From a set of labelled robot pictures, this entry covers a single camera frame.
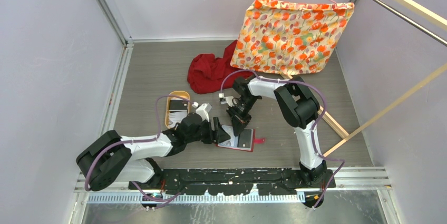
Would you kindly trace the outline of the silver VIP card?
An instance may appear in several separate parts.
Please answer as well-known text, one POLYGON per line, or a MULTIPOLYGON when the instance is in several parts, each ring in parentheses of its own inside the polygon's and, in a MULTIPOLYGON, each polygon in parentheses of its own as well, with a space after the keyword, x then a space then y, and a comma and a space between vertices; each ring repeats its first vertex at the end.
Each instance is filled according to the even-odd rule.
POLYGON ((232 126, 223 125, 223 130, 230 136, 230 138, 224 142, 218 143, 217 146, 224 148, 236 148, 238 146, 238 138, 234 135, 234 130, 232 126))

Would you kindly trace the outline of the red leather card holder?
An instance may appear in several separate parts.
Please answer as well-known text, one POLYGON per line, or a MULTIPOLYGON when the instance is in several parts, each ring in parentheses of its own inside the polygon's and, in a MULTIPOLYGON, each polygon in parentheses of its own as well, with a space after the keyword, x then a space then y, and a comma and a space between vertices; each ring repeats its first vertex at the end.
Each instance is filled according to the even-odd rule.
POLYGON ((255 144, 263 144, 265 138, 257 138, 254 129, 245 128, 239 136, 234 136, 233 127, 223 125, 223 130, 230 135, 230 139, 217 143, 217 147, 253 152, 255 144))

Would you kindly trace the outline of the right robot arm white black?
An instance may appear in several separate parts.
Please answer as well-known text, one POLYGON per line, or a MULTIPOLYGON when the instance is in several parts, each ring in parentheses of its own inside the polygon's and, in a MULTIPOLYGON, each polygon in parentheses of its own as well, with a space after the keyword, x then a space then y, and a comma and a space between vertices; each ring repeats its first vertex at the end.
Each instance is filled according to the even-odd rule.
POLYGON ((294 129, 300 150, 299 175, 307 187, 321 182, 327 164, 323 158, 317 135, 320 104, 301 77, 291 80, 268 79, 262 76, 239 77, 233 83, 239 98, 227 99, 234 135, 239 136, 251 120, 250 110, 257 100, 271 98, 277 101, 285 121, 294 129))

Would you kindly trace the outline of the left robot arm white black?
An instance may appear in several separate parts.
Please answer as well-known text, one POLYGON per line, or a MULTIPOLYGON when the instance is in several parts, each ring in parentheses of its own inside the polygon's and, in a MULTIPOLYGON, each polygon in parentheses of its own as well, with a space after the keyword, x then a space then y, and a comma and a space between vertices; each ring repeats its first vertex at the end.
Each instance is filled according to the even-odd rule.
POLYGON ((156 189, 162 181, 154 157, 170 157, 189 143, 217 144, 233 136, 224 130, 218 118, 203 119, 189 113, 174 128, 145 137, 125 137, 116 130, 102 134, 76 158, 85 177, 85 191, 101 191, 114 182, 133 181, 156 189))

